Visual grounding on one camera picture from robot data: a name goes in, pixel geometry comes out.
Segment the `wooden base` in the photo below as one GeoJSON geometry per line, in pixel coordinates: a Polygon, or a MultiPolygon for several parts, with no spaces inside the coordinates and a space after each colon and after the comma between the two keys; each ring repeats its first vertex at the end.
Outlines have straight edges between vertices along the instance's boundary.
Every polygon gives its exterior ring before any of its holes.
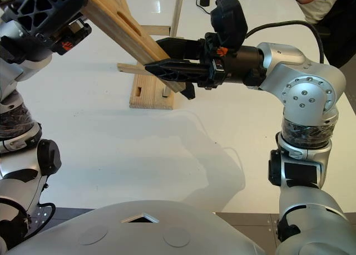
{"type": "Polygon", "coordinates": [[[136,74],[132,84],[130,108],[172,110],[174,93],[163,97],[165,87],[155,76],[136,74]]]}

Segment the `black cylinder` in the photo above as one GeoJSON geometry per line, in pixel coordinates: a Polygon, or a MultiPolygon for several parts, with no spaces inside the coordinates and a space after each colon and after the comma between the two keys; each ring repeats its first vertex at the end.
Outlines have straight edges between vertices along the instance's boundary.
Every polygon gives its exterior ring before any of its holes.
{"type": "Polygon", "coordinates": [[[326,126],[303,126],[284,119],[282,137],[290,145],[303,149],[319,149],[332,137],[335,124],[326,126]]]}
{"type": "Polygon", "coordinates": [[[222,58],[225,72],[228,72],[224,82],[243,83],[251,69],[261,67],[263,59],[263,54],[256,47],[241,46],[236,56],[222,58]]]}
{"type": "Polygon", "coordinates": [[[24,104],[0,115],[0,141],[18,137],[34,126],[24,104]]]}

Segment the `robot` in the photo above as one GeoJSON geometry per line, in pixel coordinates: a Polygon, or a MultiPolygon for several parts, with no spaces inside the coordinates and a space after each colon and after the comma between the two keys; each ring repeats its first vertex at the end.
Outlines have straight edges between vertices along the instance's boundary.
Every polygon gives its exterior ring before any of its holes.
{"type": "MultiPolygon", "coordinates": [[[[50,230],[27,235],[48,177],[61,167],[58,146],[41,139],[41,124],[16,90],[51,60],[87,37],[86,0],[1,0],[0,24],[0,254],[265,254],[212,213],[170,201],[120,203],[93,210],[50,230]]],[[[163,80],[215,89],[224,82],[266,91],[284,105],[269,180],[280,187],[276,254],[356,254],[356,232],[321,188],[336,103],[345,78],[335,67],[307,59],[293,46],[243,46],[247,24],[238,0],[216,0],[215,33],[198,41],[166,38],[171,57],[146,65],[163,80]]]]}

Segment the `white shirt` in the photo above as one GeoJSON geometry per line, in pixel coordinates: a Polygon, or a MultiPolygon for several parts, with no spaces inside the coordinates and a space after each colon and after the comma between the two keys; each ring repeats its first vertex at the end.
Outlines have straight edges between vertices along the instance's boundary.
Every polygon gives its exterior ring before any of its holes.
{"type": "Polygon", "coordinates": [[[305,14],[305,20],[316,24],[331,10],[337,0],[313,0],[311,3],[300,4],[299,7],[305,14]]]}

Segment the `black cable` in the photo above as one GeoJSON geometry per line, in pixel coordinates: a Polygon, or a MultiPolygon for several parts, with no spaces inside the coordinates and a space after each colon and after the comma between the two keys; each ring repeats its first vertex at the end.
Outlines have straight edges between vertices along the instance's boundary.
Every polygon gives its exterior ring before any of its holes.
{"type": "Polygon", "coordinates": [[[198,6],[200,9],[202,9],[205,13],[207,13],[207,14],[210,15],[210,13],[209,13],[207,10],[205,10],[203,6],[201,6],[201,5],[198,4],[198,0],[195,1],[195,4],[196,4],[196,6],[198,6]]]}
{"type": "Polygon", "coordinates": [[[273,27],[281,27],[281,26],[288,26],[288,25],[303,25],[305,27],[308,27],[311,32],[313,33],[315,39],[317,40],[318,47],[319,47],[319,61],[321,64],[324,63],[324,47],[323,47],[323,42],[322,39],[320,38],[320,35],[317,31],[317,29],[310,23],[302,20],[292,20],[292,21],[284,21],[284,22],[278,22],[278,23],[270,23],[270,24],[264,24],[262,26],[259,26],[257,28],[254,28],[253,30],[249,31],[246,34],[246,38],[250,37],[252,34],[254,34],[257,31],[264,30],[265,28],[273,28],[273,27]]]}
{"type": "Polygon", "coordinates": [[[52,219],[53,215],[56,212],[56,205],[54,205],[53,203],[44,203],[44,204],[38,204],[39,207],[43,208],[43,207],[51,207],[52,211],[50,216],[48,216],[47,220],[45,220],[44,223],[42,223],[35,231],[33,231],[31,234],[27,235],[23,241],[28,240],[29,238],[35,236],[36,234],[38,234],[47,224],[48,222],[50,222],[50,220],[52,219]]]}
{"type": "Polygon", "coordinates": [[[21,212],[25,217],[28,216],[26,210],[24,209],[24,207],[22,207],[16,201],[13,201],[13,200],[8,199],[8,198],[0,198],[0,204],[5,204],[5,205],[8,205],[8,206],[12,206],[13,208],[15,208],[19,212],[21,212]]]}

